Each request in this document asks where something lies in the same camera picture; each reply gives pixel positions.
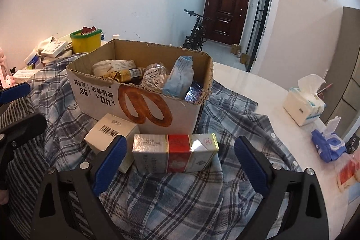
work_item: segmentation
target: glass sliding door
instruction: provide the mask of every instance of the glass sliding door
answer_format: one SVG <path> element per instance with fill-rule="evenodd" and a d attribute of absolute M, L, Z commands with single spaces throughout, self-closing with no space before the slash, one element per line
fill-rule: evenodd
<path fill-rule="evenodd" d="M 252 28 L 249 45 L 246 50 L 246 54 L 248 55 L 248 60 L 245 64 L 247 72 L 250 72 L 251 67 L 253 66 L 256 59 L 259 45 L 266 29 L 266 22 L 271 6 L 271 1 L 272 0 L 259 0 L 257 5 L 254 26 Z"/>

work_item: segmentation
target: yellow container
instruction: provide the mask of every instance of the yellow container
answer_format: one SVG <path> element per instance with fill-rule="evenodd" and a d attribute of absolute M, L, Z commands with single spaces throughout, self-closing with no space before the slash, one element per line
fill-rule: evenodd
<path fill-rule="evenodd" d="M 82 35 L 82 30 L 70 34 L 74 53 L 91 52 L 101 46 L 101 29 Z"/>

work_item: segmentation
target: tiled floor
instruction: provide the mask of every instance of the tiled floor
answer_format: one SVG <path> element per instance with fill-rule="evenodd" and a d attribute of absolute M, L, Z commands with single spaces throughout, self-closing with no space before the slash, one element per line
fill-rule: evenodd
<path fill-rule="evenodd" d="M 203 51 L 209 54 L 216 63 L 246 71 L 245 65 L 241 64 L 240 59 L 230 52 L 231 47 L 228 45 L 208 40 L 203 44 Z"/>

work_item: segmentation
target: round table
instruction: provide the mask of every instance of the round table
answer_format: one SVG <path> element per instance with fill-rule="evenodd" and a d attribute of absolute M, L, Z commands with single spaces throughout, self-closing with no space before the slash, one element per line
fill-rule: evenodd
<path fill-rule="evenodd" d="M 340 192 L 336 182 L 335 163 L 322 161 L 311 141 L 311 131 L 322 131 L 325 128 L 324 123 L 317 119 L 313 123 L 299 127 L 282 107 L 288 92 L 257 75 L 214 63 L 214 80 L 257 102 L 259 105 L 255 112 L 269 117 L 275 134 L 289 149 L 300 167 L 303 170 L 308 167 L 314 169 L 325 200 L 329 239 L 334 240 L 344 224 L 349 192 Z"/>

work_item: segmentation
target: green rim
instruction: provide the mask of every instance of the green rim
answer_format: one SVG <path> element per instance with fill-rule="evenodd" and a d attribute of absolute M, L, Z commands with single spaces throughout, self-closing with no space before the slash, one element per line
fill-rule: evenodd
<path fill-rule="evenodd" d="M 86 35 L 81 35 L 81 32 L 82 32 L 82 30 L 76 31 L 76 32 L 74 32 L 74 33 L 71 33 L 71 34 L 70 34 L 70 37 L 71 37 L 71 38 L 74 38 L 74 39 L 88 38 L 88 37 L 94 36 L 94 35 L 96 35 L 96 34 L 100 34 L 100 33 L 101 33 L 101 29 L 96 29 L 94 32 L 92 32 L 92 33 L 90 33 L 90 34 L 86 34 Z"/>

